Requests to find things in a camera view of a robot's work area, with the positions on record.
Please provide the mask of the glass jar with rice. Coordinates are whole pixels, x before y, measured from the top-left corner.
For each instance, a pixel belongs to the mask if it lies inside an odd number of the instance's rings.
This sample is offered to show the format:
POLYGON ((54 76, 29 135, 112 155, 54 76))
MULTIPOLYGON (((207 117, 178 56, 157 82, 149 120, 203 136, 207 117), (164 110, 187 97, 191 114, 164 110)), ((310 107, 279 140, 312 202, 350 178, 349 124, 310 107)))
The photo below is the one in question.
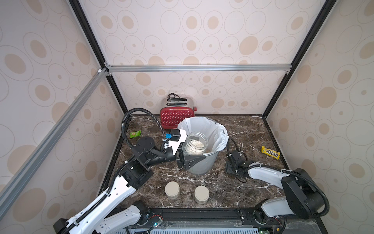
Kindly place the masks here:
POLYGON ((208 140, 203 133, 192 132, 183 143, 182 150, 184 155, 200 156, 203 155, 208 146, 208 140))

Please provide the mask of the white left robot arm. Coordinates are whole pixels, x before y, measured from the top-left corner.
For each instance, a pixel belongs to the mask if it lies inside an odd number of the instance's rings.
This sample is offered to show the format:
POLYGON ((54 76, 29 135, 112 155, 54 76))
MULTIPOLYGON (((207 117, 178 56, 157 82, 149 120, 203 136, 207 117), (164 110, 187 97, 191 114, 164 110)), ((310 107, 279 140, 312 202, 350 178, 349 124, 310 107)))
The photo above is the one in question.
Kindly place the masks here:
POLYGON ((161 149, 149 136, 141 137, 132 146, 133 156, 116 172, 109 187, 85 209, 69 219, 61 218, 53 228, 57 234, 114 234, 136 223, 150 223, 149 209, 137 201, 129 208, 111 214, 115 207, 132 195, 152 176, 152 166, 176 161, 189 169, 205 158, 207 142, 186 134, 168 134, 161 149))

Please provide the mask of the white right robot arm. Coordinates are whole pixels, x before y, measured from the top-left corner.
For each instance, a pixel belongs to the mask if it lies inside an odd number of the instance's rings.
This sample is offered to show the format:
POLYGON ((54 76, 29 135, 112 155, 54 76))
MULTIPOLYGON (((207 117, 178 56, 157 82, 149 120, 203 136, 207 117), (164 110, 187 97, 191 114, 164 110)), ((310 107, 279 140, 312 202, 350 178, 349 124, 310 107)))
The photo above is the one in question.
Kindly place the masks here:
POLYGON ((246 160, 241 151, 227 154, 226 172, 242 178, 251 178, 277 186, 283 197, 265 199, 254 208, 258 223, 277 216, 295 215, 301 219, 325 216, 330 211, 326 194, 309 174, 298 168, 294 171, 277 169, 263 163, 246 160))

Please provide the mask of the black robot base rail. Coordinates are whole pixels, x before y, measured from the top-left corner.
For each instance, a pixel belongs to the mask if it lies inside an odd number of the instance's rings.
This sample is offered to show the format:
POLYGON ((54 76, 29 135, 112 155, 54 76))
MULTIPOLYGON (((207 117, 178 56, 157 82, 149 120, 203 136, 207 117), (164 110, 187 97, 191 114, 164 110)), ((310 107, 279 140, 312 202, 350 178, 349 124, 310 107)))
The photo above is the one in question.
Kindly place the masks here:
POLYGON ((287 218, 269 217, 257 208, 149 208, 140 200, 133 203, 140 210, 138 226, 149 230, 184 223, 234 222, 241 226, 259 228, 260 232, 281 234, 285 230, 287 218))

